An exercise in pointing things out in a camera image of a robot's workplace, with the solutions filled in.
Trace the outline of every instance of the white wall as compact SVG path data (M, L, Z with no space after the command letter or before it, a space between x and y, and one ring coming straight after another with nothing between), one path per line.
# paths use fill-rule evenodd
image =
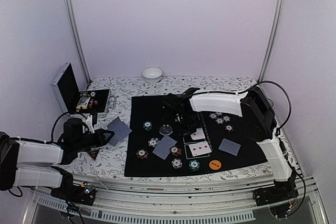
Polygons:
M90 73L257 77L276 0L73 0Z
M330 223L336 223L336 0L285 0L266 79L288 91L289 141L306 175L313 175ZM286 99L268 88L283 120Z
M83 87L63 0L0 0L0 131L50 139L61 113L50 82L66 61ZM0 192L0 223L19 223L25 207Z

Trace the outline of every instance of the orange disc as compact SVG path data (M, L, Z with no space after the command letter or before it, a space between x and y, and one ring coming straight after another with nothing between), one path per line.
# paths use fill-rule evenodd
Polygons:
M209 167L212 169L212 170L218 170L220 169L222 166L221 162L218 161L218 160L212 160L210 161L209 163Z

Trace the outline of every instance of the white patterned tablecloth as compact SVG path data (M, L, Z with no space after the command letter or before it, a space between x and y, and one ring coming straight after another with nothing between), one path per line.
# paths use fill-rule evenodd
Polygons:
M255 83L251 78L229 77L163 77L159 83L147 83L140 77L127 78L96 78L88 88L110 89L111 94L117 97L115 109L110 109L105 118L101 118L96 127L107 128L107 125L117 116L127 125L131 117L131 98L141 95L163 95L168 93L181 93L189 87L199 87L203 90L244 90ZM284 135L280 136L286 147L288 142ZM270 175L272 173L268 163L244 167L213 174L184 176L184 177L124 177L124 168L127 155L127 142L125 138L116 146L107 145L100 149L96 160L87 153L80 153L70 165L63 165L67 171L78 174L95 176L98 178L140 180L144 182L200 182L210 180L229 180ZM293 154L289 148L289 157Z

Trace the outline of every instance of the wire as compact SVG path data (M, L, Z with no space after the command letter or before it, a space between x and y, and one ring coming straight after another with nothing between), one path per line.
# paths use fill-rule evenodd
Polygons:
M302 197L302 201L300 202L300 205L293 211L291 212L288 216L292 216L293 214L295 214L299 209L300 207L302 206L304 200L305 200L305 197L306 197L306 191L307 191L307 188L306 188L306 182L304 181L304 178L298 174L297 171L295 171L296 175L299 176L299 178L302 180L303 182L303 186L304 186L304 191L303 191L303 197Z
M10 189L8 189L8 191L9 191L9 193L10 193L11 195L13 195L13 196L15 196L15 197L17 197L17 198L21 198L21 197L23 196L22 190L21 190L21 188L19 188L19 187L17 187L17 189L18 189L19 192L20 192L19 195L13 193Z
M85 224L84 219L83 219L83 216L82 216L82 214L81 214L80 211L79 211L79 207L77 207L72 201L68 201L68 200L66 200L66 203L67 203L67 205L68 205L68 207L67 207L68 220L70 220L70 222L71 222L72 224L74 224L73 220L71 220L70 212L69 212L69 210L72 210L72 211L75 211L75 212L78 213L79 218L80 218L82 224Z
M55 131L55 127L56 127L58 121L59 121L63 116L65 116L65 115L67 115L67 114L79 114L79 115L83 116L83 117L86 119L86 116L85 116L84 114L79 113L79 112L76 112L76 111L67 111L67 112L64 112L64 113L61 114L59 117L57 117L56 121L54 122L54 125L53 125L53 127L52 127L52 129L51 129L51 139L50 139L49 142L46 142L46 144L51 144L51 143L54 142L54 131Z
M246 93L248 91L250 91L251 89L253 89L254 87L256 86L259 86L260 84L263 84L263 83L270 83L270 84L273 84L277 87L279 87L282 92L285 94L286 98L287 98L287 101L288 101L288 105L289 105L289 111L288 111L288 115L287 115L287 118L284 120L284 122L282 123L282 125L280 125L280 127L278 127L276 129L276 136L278 136L280 134L280 130L282 129L282 127L288 122L289 118L290 118L290 115L291 115L291 112L292 112L292 104L291 104L291 101L290 101L290 98L289 98L289 95L288 93L286 92L286 90L280 85L280 84L277 84L276 82L274 81L259 81L257 82L256 84L252 85L251 87L249 87L248 89L246 90L243 90L243 91L204 91L204 92L199 92L199 93L193 93L193 94L190 94L190 95L186 95L183 99L179 100L179 102L174 106L173 110L176 109L177 105L179 105L181 102L183 102L185 99L188 99L190 97L193 97L194 95L199 95L199 94L209 94L209 93L220 93L220 94L243 94L243 93Z

